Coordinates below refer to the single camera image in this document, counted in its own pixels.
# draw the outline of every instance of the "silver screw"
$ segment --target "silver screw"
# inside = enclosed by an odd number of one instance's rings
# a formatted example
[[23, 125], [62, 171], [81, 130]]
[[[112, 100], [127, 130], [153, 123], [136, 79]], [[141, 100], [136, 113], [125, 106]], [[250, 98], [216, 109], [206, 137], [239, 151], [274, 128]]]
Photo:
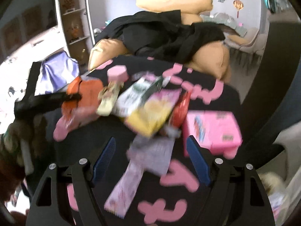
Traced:
[[49, 165], [49, 169], [50, 169], [50, 170], [53, 170], [53, 169], [55, 169], [55, 168], [56, 168], [56, 164], [52, 163], [52, 164]]
[[253, 169], [253, 166], [251, 164], [247, 164], [246, 167], [249, 169], [249, 170], [252, 170]]
[[86, 164], [87, 162], [88, 162], [88, 160], [86, 158], [82, 158], [82, 159], [79, 160], [79, 163], [81, 165]]
[[215, 159], [215, 163], [216, 163], [216, 164], [219, 164], [219, 165], [220, 165], [220, 164], [223, 164], [223, 162], [224, 162], [224, 161], [223, 161], [221, 158], [216, 158], [216, 159]]

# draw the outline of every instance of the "gold ornament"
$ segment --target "gold ornament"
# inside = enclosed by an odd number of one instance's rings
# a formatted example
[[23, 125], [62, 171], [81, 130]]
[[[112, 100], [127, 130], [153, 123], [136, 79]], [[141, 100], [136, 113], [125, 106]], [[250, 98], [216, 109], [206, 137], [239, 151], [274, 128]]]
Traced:
[[235, 0], [233, 2], [233, 6], [237, 9], [237, 18], [239, 16], [239, 10], [243, 9], [243, 3], [241, 2], [241, 0]]

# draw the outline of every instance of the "shelf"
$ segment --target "shelf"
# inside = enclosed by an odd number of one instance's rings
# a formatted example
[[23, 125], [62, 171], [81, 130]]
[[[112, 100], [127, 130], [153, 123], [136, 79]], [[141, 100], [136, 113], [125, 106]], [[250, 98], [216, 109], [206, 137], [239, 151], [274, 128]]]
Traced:
[[67, 14], [71, 14], [71, 13], [77, 13], [77, 12], [80, 12], [82, 10], [86, 10], [85, 8], [80, 8], [80, 9], [76, 9], [74, 11], [71, 11], [71, 12], [68, 12], [68, 13], [64, 13], [63, 16], [67, 15]]
[[70, 46], [70, 45], [73, 45], [73, 44], [75, 44], [75, 43], [77, 43], [77, 42], [79, 42], [79, 41], [81, 41], [81, 40], [85, 40], [85, 39], [87, 39], [87, 38], [89, 38], [89, 37], [90, 37], [90, 36], [83, 36], [83, 37], [81, 37], [81, 38], [79, 38], [79, 39], [77, 39], [77, 40], [75, 40], [75, 41], [69, 43], [69, 46]]

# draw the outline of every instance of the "pink hexagonal box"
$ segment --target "pink hexagonal box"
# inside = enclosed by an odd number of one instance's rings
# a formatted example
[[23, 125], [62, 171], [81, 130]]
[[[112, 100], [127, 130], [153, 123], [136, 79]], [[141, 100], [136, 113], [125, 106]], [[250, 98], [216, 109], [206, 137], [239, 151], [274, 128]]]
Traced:
[[186, 140], [193, 135], [199, 145], [209, 149], [213, 155], [233, 159], [242, 143], [241, 133], [232, 112], [189, 111], [182, 126], [184, 156]]

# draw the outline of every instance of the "purple bag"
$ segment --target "purple bag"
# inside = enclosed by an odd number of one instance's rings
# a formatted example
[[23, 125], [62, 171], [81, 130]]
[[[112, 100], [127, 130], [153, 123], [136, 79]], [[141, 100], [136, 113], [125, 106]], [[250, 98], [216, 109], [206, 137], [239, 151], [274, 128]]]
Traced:
[[56, 53], [41, 64], [35, 95], [54, 93], [79, 75], [78, 63], [65, 51]]

